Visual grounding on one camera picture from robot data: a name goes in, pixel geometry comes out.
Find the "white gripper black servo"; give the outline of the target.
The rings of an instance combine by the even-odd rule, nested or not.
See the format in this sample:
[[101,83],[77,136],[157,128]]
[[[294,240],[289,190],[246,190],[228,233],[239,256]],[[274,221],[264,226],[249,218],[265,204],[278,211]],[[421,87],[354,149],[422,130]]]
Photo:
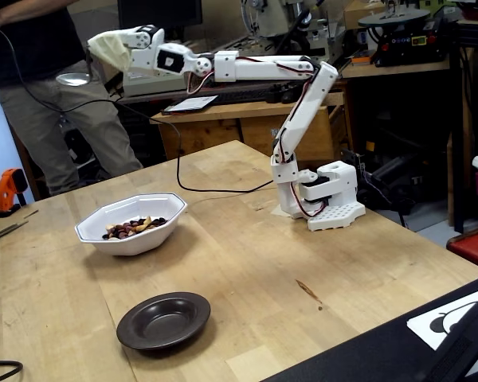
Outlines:
[[102,32],[88,40],[88,50],[101,63],[121,72],[152,73],[164,30],[154,25]]

